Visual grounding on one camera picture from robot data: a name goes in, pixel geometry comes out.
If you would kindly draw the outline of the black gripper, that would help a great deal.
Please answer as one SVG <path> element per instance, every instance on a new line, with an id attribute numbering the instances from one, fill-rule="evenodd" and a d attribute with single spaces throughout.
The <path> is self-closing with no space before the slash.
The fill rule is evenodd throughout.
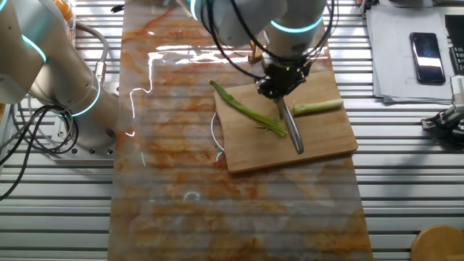
<path id="1" fill-rule="evenodd" d="M 305 83 L 310 73 L 312 63 L 308 62 L 301 67 L 279 66 L 276 64 L 264 65 L 263 80 L 255 82 L 257 92 L 268 99 L 278 99 L 289 95 L 299 85 Z"/>

